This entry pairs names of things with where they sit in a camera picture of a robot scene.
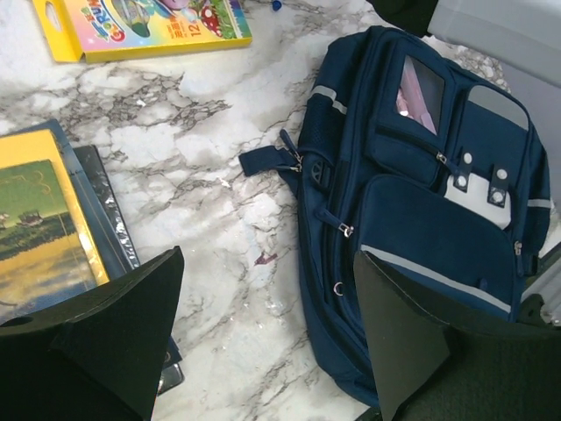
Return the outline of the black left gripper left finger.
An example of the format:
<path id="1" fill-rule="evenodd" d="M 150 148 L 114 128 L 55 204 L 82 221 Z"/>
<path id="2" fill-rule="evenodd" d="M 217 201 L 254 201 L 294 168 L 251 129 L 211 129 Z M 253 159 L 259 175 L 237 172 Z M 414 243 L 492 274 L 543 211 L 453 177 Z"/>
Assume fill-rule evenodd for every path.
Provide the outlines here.
<path id="1" fill-rule="evenodd" d="M 181 292 L 176 246 L 1 326 L 3 420 L 148 420 Z"/>

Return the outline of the yellow crayon box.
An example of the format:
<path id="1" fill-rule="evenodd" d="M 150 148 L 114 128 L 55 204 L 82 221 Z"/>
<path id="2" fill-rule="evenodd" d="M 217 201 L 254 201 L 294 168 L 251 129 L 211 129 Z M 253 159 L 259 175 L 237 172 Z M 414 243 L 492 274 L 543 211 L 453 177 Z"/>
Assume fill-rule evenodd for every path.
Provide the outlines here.
<path id="1" fill-rule="evenodd" d="M 34 1 L 57 62 L 144 59 L 249 46 L 252 33 L 238 1 Z M 47 16 L 53 6 L 60 23 Z"/>

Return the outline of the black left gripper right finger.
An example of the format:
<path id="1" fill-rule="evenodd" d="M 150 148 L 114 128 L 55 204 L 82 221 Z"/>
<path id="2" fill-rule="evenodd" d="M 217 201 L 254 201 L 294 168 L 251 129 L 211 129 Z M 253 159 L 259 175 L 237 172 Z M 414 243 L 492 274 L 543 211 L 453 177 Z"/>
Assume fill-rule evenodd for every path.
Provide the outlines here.
<path id="1" fill-rule="evenodd" d="M 560 331 L 511 323 L 354 259 L 359 308 L 386 420 L 558 420 Z"/>

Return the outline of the navy blue student backpack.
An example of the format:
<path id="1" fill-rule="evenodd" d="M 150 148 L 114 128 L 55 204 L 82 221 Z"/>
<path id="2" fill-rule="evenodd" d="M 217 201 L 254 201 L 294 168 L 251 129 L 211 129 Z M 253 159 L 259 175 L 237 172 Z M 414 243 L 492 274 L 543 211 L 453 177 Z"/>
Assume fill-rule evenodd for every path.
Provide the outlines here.
<path id="1" fill-rule="evenodd" d="M 414 65 L 434 134 L 395 100 Z M 379 402 L 352 269 L 366 251 L 422 285 L 507 321 L 550 226 L 547 153 L 523 104 L 404 31 L 333 41 L 297 141 L 241 154 L 297 200 L 299 283 L 318 366 Z"/>

